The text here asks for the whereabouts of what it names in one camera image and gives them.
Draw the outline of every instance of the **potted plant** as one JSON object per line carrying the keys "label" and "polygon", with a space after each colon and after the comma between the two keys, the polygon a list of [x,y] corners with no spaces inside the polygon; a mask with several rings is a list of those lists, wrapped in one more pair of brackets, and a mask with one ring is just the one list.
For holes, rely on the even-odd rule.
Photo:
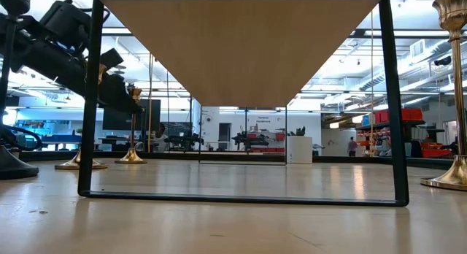
{"label": "potted plant", "polygon": [[305,136],[306,128],[297,128],[287,137],[287,162],[311,164],[313,162],[313,138]]}
{"label": "potted plant", "polygon": [[291,131],[289,136],[305,136],[305,130],[305,126],[303,128],[297,128],[297,131],[295,133]]}

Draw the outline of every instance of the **black base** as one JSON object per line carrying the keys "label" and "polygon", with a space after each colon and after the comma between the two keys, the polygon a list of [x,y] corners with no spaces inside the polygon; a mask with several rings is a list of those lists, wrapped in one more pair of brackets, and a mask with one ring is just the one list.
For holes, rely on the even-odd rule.
{"label": "black base", "polygon": [[191,201],[214,203],[247,203],[247,204],[303,204],[331,206],[362,207],[405,207],[409,202],[397,200],[358,200],[358,199],[302,199],[288,197],[257,196],[212,196],[212,195],[179,195],[163,193],[101,192],[78,191],[80,196],[95,199],[138,199],[160,201]]}
{"label": "black base", "polygon": [[4,146],[0,147],[0,180],[35,177],[39,168],[17,159]]}

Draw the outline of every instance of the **exposed ductwork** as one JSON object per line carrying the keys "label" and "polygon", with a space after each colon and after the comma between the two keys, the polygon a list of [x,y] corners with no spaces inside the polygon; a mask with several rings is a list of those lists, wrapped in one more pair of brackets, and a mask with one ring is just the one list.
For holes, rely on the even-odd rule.
{"label": "exposed ductwork", "polygon": [[[398,65],[399,74],[406,74],[407,72],[410,72],[413,69],[413,66],[416,64],[439,59],[451,50],[451,43],[447,40],[436,42],[431,45],[430,42],[433,42],[433,40],[426,40],[423,42],[424,50],[422,50],[420,54],[415,55],[414,53],[407,53],[406,55],[403,55],[398,58],[398,64],[400,64]],[[464,48],[466,46],[466,43],[463,42],[461,46]],[[371,74],[364,77],[361,80],[361,83],[357,84],[354,88],[349,89],[349,91],[366,91],[372,86],[374,87],[386,80],[384,68],[378,69],[376,72],[374,72],[374,74],[375,75],[373,77],[371,76]],[[342,93],[326,99],[325,104],[328,105],[332,103],[339,103],[350,97],[351,94]]]}
{"label": "exposed ductwork", "polygon": [[[463,71],[463,75],[464,73],[466,72],[466,69],[467,69],[467,64],[463,64],[461,66],[461,69]],[[448,75],[450,75],[452,73],[452,69],[448,69],[440,74],[437,74],[435,76],[432,76],[432,77],[429,77],[429,78],[426,78],[426,79],[423,79],[423,80],[420,80],[418,82],[414,82],[410,85],[407,85],[407,86],[404,86],[401,88],[401,91],[408,91],[410,89],[413,89],[413,88],[416,88],[418,87],[419,85],[422,85],[422,84],[426,84],[428,82],[432,82],[432,81],[435,81],[435,80],[439,80],[439,79],[442,79]],[[439,88],[437,89],[431,89],[431,91],[428,91],[428,93],[432,93],[432,92],[438,92],[439,91]],[[413,103],[410,103],[410,101],[413,101],[415,99],[423,99],[423,100],[427,100],[429,99],[429,97],[431,96],[427,96],[426,98],[425,97],[418,97],[418,96],[413,96],[413,95],[401,95],[401,101],[403,102],[403,104],[413,104]],[[366,100],[363,100],[359,105],[357,105],[356,107],[348,107],[345,109],[345,111],[351,111],[351,110],[354,110],[354,109],[368,109],[369,106],[371,105],[371,101],[373,101],[374,103],[374,106],[376,105],[379,105],[381,103],[385,103],[385,99],[386,99],[386,96],[383,96],[383,97],[378,97],[378,98],[375,98],[373,100],[371,100],[371,97],[368,97]]]}
{"label": "exposed ductwork", "polygon": [[384,82],[386,80],[386,74],[383,72],[379,74],[378,76],[374,77],[372,80],[369,80],[367,83],[364,83],[358,90],[360,91],[366,91],[371,86],[375,86],[380,84],[381,82]]}

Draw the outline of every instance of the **shelf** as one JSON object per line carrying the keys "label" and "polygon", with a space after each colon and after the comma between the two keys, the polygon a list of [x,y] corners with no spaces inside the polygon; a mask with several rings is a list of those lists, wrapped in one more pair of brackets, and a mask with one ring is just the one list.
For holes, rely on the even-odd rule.
{"label": "shelf", "polygon": [[[424,120],[402,121],[402,124],[405,125],[405,126],[418,126],[418,125],[425,124],[425,121]],[[388,127],[388,126],[389,126],[389,122],[375,123],[373,125],[373,129],[379,129],[379,128],[384,128],[384,127]],[[361,126],[361,127],[355,128],[355,130],[370,130],[370,129],[371,129],[371,126]]]}

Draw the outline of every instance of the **person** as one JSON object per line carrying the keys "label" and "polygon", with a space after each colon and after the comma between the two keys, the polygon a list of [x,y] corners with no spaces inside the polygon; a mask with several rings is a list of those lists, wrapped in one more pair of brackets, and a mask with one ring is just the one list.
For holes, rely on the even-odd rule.
{"label": "person", "polygon": [[357,153],[357,142],[353,140],[353,137],[350,137],[349,147],[347,148],[347,152],[349,153],[350,157],[355,157]]}

